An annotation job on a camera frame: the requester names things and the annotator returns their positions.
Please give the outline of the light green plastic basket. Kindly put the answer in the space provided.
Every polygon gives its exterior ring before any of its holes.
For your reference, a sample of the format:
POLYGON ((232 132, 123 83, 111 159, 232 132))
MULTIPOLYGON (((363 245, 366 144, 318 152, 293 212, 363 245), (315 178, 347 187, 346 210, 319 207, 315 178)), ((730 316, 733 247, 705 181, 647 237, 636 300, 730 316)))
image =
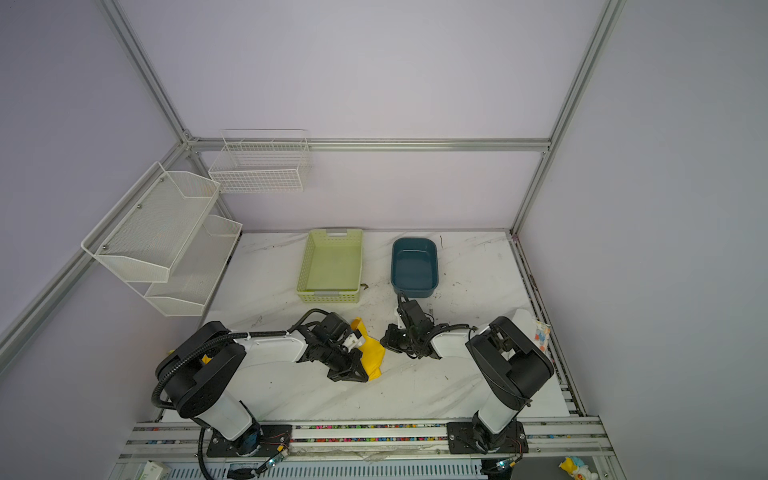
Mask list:
POLYGON ((308 304, 358 303, 362 284, 361 229, 313 229, 307 236, 296 293, 308 304))

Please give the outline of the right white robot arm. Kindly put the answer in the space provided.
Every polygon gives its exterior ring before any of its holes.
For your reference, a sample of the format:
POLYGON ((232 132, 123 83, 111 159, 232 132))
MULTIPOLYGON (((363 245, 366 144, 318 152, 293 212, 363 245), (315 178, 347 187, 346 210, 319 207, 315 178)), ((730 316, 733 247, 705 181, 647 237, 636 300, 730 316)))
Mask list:
POLYGON ((381 339, 384 348, 412 359, 468 358, 490 388, 471 420, 447 424, 449 452, 528 453, 519 413, 555 373, 540 347, 507 316, 484 327, 437 323, 403 294, 397 296, 397 314, 399 323, 390 324, 381 339))

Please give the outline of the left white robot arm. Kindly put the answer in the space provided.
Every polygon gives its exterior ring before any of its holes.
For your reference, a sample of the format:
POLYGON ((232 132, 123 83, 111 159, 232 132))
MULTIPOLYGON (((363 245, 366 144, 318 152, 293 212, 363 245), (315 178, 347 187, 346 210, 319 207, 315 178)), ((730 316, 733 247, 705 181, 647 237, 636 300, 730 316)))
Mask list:
POLYGON ((257 441, 261 426, 228 392, 252 366, 320 362, 334 381, 366 383, 381 376, 385 349, 360 319, 313 308, 286 330, 236 332, 219 321, 198 329, 156 367, 151 403, 174 410, 230 442, 257 441))

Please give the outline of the yellow paper napkin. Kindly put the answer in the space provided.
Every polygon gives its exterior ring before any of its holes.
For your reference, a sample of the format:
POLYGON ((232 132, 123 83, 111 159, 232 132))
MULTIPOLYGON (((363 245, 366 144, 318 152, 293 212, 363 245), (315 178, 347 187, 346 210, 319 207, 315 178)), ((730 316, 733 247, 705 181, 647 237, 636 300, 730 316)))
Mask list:
POLYGON ((362 336, 363 343, 358 346, 362 352, 361 365, 368 376, 368 381, 374 381, 382 375, 381 367, 386 350, 378 340, 368 334, 361 318, 357 317, 351 323, 351 329, 362 336))

